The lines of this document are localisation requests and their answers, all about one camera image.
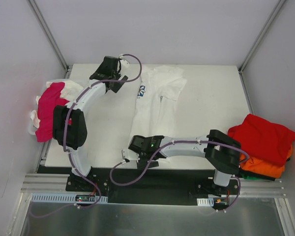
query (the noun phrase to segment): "table top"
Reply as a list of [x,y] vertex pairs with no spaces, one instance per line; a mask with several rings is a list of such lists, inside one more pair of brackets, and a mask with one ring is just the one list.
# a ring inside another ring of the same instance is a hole
[[[74,64],[71,80],[85,86],[99,64]],[[161,65],[145,65],[151,69]],[[187,83],[182,90],[176,113],[175,137],[206,135],[211,129],[227,133],[230,127],[243,122],[249,109],[236,66],[168,65],[184,70]],[[126,72],[134,78],[139,65]],[[127,83],[118,93],[107,92],[89,111],[86,147],[93,167],[111,168],[122,161],[121,150],[128,147],[135,102],[141,80]],[[204,158],[177,156],[159,163],[159,169],[200,169],[214,167]],[[52,140],[45,166],[70,167],[67,154]],[[122,168],[136,168],[134,162]]]

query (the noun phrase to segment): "gray floor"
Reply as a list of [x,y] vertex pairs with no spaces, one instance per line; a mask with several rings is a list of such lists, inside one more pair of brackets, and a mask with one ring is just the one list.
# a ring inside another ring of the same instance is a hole
[[[35,215],[62,204],[34,203]],[[240,198],[227,213],[210,207],[97,205],[69,206],[49,217],[28,218],[24,236],[283,236],[274,199]]]

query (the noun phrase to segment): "orange cloth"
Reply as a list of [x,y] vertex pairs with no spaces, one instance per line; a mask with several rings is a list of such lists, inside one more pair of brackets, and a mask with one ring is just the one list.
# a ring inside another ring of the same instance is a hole
[[[289,159],[291,157],[292,152],[293,146],[291,145],[286,159]],[[240,160],[244,160],[245,158],[246,156],[244,154],[240,156]],[[241,163],[240,167],[245,171],[250,171],[256,174],[261,174],[273,178],[280,178],[281,174],[285,170],[285,166],[276,166],[252,156],[250,156],[248,161]]]

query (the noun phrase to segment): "white cloth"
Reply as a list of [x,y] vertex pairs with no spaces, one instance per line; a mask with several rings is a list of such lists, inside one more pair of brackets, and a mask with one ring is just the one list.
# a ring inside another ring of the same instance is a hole
[[[83,90],[83,87],[81,85],[79,85],[78,83],[72,81],[72,80],[65,80],[65,81],[60,81],[60,82],[64,82],[64,87],[61,90],[61,98],[64,98],[68,101],[73,101],[78,95],[79,93]],[[46,82],[46,87],[49,88],[50,85],[53,82]],[[40,99],[40,96],[36,96],[36,103],[38,105],[38,101]],[[40,123],[40,119],[37,116],[37,111],[33,110],[30,114],[30,118],[33,122],[33,125],[35,128],[39,128],[39,123]]]
[[173,136],[177,100],[186,84],[182,74],[170,66],[143,67],[129,140],[134,135]]

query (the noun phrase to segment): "blue logo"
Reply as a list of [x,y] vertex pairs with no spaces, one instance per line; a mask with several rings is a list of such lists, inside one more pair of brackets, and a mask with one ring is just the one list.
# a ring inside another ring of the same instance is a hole
[[138,97],[143,97],[145,92],[146,92],[146,87],[144,85],[141,85],[138,92]]

